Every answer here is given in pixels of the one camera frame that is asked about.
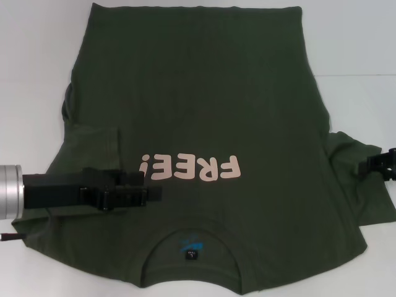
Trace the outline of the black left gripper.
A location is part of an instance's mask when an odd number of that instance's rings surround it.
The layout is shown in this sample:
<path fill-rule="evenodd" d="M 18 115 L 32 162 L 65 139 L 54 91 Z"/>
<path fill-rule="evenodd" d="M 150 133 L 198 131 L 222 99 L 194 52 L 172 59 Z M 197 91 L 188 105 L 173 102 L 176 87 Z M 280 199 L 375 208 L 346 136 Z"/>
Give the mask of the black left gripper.
<path fill-rule="evenodd" d="M 118 186 L 119 170 L 84 168 L 78 173 L 25 174 L 24 209 L 90 206 L 101 211 L 144 207 L 162 199 L 161 186 L 144 185 L 144 173 L 125 173 Z"/>

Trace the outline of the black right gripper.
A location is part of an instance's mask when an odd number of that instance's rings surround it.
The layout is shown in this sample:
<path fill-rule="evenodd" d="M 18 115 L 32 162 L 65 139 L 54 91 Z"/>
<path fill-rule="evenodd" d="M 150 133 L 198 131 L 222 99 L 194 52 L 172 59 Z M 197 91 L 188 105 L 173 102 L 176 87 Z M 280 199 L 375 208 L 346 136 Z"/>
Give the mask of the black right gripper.
<path fill-rule="evenodd" d="M 359 174 L 368 174 L 371 172 L 383 172 L 385 181 L 395 181 L 395 150 L 389 150 L 387 153 L 367 157 L 358 165 Z"/>

